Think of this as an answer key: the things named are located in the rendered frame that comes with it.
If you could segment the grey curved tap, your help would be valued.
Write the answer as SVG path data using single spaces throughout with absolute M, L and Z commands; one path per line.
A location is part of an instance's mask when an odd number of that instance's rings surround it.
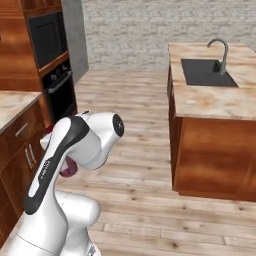
M 210 48 L 214 42 L 221 42 L 224 45 L 224 53 L 223 53 L 223 58 L 222 58 L 222 62 L 220 64 L 220 71 L 219 71 L 221 75 L 224 75 L 226 73 L 226 63 L 227 63 L 227 55 L 228 55 L 229 46 L 228 46 L 228 43 L 224 39 L 213 38 L 207 43 L 207 47 Z

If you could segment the tall wooden cabinet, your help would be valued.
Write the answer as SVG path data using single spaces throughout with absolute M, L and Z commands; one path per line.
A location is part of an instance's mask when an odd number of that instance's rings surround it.
M 42 68 L 38 67 L 28 19 L 59 12 L 61 0 L 0 0 L 0 90 L 40 92 L 44 122 L 53 124 L 42 78 L 63 61 L 69 50 Z

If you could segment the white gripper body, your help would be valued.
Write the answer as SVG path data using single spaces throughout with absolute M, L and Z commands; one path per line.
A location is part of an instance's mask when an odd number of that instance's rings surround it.
M 51 135 L 50 134 L 47 134 L 45 135 L 43 138 L 40 139 L 40 144 L 41 144 L 41 147 L 43 149 L 46 149 L 48 144 L 49 144 L 49 141 L 50 141 L 50 137 Z

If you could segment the wooden drawer front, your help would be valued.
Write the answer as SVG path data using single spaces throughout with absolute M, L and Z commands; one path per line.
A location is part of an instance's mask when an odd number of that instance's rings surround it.
M 26 123 L 28 126 L 16 138 L 15 133 Z M 45 128 L 40 104 L 36 101 L 26 111 L 19 114 L 13 123 L 0 133 L 0 171 L 9 163 L 20 147 Z

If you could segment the black sink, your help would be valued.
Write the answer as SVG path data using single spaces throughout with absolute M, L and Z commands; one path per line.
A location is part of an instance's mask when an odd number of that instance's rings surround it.
M 237 87 L 228 72 L 220 73 L 217 59 L 182 59 L 181 64 L 188 86 Z

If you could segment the wooden island cabinet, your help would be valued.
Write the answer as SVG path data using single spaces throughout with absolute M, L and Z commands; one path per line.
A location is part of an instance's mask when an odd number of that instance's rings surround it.
M 173 190 L 256 202 L 256 89 L 187 89 L 170 66 L 167 90 Z

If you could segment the black microwave oven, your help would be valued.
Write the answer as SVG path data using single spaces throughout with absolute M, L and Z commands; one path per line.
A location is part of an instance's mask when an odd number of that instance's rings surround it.
M 61 11 L 29 18 L 28 26 L 39 68 L 68 50 Z

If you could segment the wooden cupboard door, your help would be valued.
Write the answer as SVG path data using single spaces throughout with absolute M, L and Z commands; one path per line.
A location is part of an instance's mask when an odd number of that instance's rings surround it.
M 33 152 L 37 160 L 36 164 L 32 160 L 28 147 L 29 143 L 32 144 Z M 28 165 L 25 152 L 28 152 L 30 156 L 33 169 L 30 169 Z M 3 182 L 17 217 L 20 217 L 24 211 L 23 199 L 39 166 L 42 155 L 43 149 L 40 145 L 40 135 L 35 135 L 20 147 L 0 173 L 0 179 Z

